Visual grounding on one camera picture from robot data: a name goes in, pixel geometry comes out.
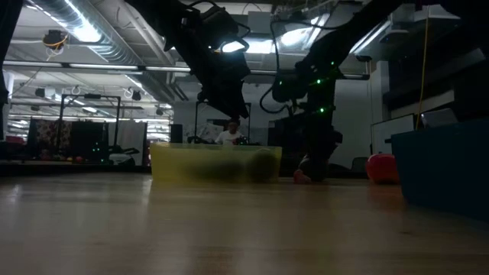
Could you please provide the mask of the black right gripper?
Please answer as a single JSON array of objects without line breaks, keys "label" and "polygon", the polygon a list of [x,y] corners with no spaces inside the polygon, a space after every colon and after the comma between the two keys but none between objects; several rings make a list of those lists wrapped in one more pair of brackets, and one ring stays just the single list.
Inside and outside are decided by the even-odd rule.
[{"label": "black right gripper", "polygon": [[306,153],[300,161],[300,170],[309,180],[314,180],[314,165],[309,157],[321,157],[316,161],[316,180],[322,182],[329,176],[329,159],[337,146],[342,143],[342,133],[332,125],[332,113],[318,110],[307,113],[303,134]]}]

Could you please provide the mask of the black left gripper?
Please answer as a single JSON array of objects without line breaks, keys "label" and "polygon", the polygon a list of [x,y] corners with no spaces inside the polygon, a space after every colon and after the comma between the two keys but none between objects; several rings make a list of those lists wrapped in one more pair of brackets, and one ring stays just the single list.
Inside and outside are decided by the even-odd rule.
[{"label": "black left gripper", "polygon": [[196,71],[202,84],[198,101],[207,101],[230,118],[248,118],[242,87],[244,78],[250,73],[242,52],[207,53]]}]

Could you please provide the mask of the red bell pepper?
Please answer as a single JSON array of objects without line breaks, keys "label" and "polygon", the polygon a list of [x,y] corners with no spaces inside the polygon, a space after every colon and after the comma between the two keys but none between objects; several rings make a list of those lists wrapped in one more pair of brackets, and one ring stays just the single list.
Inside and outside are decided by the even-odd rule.
[{"label": "red bell pepper", "polygon": [[397,162],[392,154],[374,154],[365,164],[366,173],[375,184],[399,184]]}]

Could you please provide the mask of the black monitor box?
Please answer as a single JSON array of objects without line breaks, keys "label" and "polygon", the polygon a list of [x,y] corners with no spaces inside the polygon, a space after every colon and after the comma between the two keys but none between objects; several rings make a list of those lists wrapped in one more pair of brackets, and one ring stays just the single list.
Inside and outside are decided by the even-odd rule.
[{"label": "black monitor box", "polygon": [[302,129],[288,118],[269,121],[267,144],[282,148],[282,158],[298,163],[303,159],[304,141]]}]

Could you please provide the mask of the fluorescent ceiling light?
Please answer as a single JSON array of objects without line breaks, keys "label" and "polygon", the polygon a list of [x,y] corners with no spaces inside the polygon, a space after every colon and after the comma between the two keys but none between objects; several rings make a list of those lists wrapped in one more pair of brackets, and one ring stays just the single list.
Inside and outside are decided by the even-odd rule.
[{"label": "fluorescent ceiling light", "polygon": [[260,53],[260,54],[269,54],[274,52],[272,46],[272,40],[263,40],[263,39],[255,39],[255,38],[246,38],[244,40],[248,47],[243,44],[234,41],[230,44],[226,44],[222,47],[222,51],[225,53],[230,53],[234,51],[242,51],[245,53]]}]

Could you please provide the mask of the person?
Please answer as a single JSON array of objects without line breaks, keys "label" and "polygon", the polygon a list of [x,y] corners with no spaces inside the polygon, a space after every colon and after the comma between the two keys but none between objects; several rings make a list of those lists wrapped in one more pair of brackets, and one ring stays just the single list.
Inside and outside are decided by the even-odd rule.
[{"label": "person", "polygon": [[221,132],[215,139],[217,144],[221,145],[236,145],[238,139],[243,137],[243,134],[238,130],[239,122],[236,120],[230,120],[227,124],[226,130]]}]

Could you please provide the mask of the grey ceiling unit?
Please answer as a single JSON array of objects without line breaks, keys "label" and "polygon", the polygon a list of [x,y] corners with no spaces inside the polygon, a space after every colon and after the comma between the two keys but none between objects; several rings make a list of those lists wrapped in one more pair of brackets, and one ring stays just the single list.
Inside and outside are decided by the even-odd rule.
[{"label": "grey ceiling unit", "polygon": [[270,13],[262,11],[248,12],[248,27],[253,34],[269,34]]}]

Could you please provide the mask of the white board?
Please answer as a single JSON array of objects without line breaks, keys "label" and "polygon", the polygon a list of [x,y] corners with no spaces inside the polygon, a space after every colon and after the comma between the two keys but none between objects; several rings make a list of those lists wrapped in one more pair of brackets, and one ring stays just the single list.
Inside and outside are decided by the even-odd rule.
[{"label": "white board", "polygon": [[391,154],[391,137],[395,134],[413,131],[415,127],[414,114],[374,123],[371,126],[371,153]]}]

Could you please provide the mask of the white panel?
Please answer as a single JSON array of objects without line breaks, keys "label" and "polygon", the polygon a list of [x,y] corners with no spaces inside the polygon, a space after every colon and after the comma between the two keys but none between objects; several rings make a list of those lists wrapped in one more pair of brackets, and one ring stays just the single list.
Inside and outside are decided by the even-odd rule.
[{"label": "white panel", "polygon": [[147,124],[119,121],[108,124],[108,161],[121,166],[142,166],[146,151]]}]

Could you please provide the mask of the long ceiling pipe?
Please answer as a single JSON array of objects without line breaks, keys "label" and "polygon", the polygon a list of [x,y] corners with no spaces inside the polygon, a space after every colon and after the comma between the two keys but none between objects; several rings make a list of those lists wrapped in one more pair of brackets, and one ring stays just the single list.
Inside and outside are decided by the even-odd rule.
[{"label": "long ceiling pipe", "polygon": [[[94,63],[63,63],[48,61],[30,61],[30,60],[6,60],[3,66],[19,67],[38,67],[38,68],[56,68],[56,69],[77,69],[77,70],[113,70],[116,72],[165,72],[165,73],[190,73],[191,69],[184,66],[146,66],[146,65],[106,65]],[[275,76],[276,70],[251,70],[251,75],[258,76]],[[368,80],[369,74],[343,73],[343,79],[350,80]]]}]

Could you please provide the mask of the light grey panel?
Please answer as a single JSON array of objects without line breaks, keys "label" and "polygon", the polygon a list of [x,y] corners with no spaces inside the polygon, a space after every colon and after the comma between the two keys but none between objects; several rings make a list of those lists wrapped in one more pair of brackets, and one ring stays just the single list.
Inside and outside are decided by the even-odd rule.
[{"label": "light grey panel", "polygon": [[451,108],[443,108],[422,113],[421,122],[424,128],[436,128],[458,123],[458,119]]}]

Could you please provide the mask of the black cabinet with green lights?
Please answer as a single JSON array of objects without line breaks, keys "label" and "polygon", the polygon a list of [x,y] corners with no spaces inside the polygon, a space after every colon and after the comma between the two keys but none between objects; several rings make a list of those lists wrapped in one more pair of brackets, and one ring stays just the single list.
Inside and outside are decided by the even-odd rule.
[{"label": "black cabinet with green lights", "polygon": [[108,156],[108,123],[74,122],[71,130],[70,152],[76,161],[106,162]]}]

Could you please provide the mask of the patterned cloth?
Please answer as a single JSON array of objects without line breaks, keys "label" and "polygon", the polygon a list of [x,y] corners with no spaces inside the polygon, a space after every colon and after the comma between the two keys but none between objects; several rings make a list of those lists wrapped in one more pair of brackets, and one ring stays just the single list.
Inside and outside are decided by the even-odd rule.
[{"label": "patterned cloth", "polygon": [[31,119],[27,139],[29,154],[36,160],[65,161],[70,157],[73,123]]}]

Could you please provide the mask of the black robot station frame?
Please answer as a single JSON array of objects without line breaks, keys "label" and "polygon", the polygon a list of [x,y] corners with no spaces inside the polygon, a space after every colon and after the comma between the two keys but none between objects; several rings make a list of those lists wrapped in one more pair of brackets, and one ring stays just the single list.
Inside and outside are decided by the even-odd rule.
[{"label": "black robot station frame", "polygon": [[[95,94],[95,93],[87,93],[84,95],[72,95],[72,94],[62,94],[61,95],[61,103],[60,103],[60,113],[58,117],[58,127],[57,127],[57,136],[56,136],[56,150],[60,150],[60,145],[61,145],[61,132],[62,132],[62,126],[63,126],[63,114],[64,114],[64,109],[75,100],[78,99],[80,96],[82,96],[84,99],[95,99],[95,100],[101,100],[102,98],[105,99],[116,99],[117,100],[117,105],[116,105],[116,116],[115,116],[115,136],[114,136],[114,141],[113,145],[117,145],[117,135],[118,135],[118,124],[119,124],[119,115],[121,111],[121,97],[116,96],[116,95],[100,95],[100,94]],[[65,103],[65,98],[72,98],[71,101],[68,103]]]},{"label": "black robot station frame", "polygon": [[[208,101],[208,100],[199,101],[199,102],[197,102],[197,103],[196,103],[196,109],[195,109],[195,121],[194,121],[194,129],[193,129],[193,130],[194,130],[194,132],[193,132],[193,133],[194,133],[194,136],[196,136],[196,135],[197,135],[197,128],[198,128],[198,124],[199,124],[199,119],[198,119],[199,114],[200,114],[201,112],[203,112],[203,111],[204,111],[204,109],[206,108],[206,107],[205,107],[205,108],[202,108],[201,110],[199,110],[199,106],[200,106],[201,104],[204,104],[206,107],[211,106],[211,105],[209,104],[209,101]],[[246,119],[248,120],[248,121],[247,121],[247,123],[248,123],[248,133],[245,135],[245,137],[246,137],[246,138],[249,140],[249,139],[250,139],[250,137],[251,137],[251,106],[252,106],[252,104],[251,104],[250,102],[246,102],[246,103],[245,103],[245,106],[247,107],[247,110],[248,110],[248,117],[246,118]]]}]

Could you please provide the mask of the silver ventilation duct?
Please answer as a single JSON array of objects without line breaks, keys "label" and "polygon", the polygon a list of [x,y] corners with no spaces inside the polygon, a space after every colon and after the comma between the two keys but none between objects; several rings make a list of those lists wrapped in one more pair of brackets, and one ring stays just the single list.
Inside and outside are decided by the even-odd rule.
[{"label": "silver ventilation duct", "polygon": [[[164,39],[125,0],[25,0],[109,63],[174,65]],[[144,57],[124,38],[133,31],[150,48]]]}]

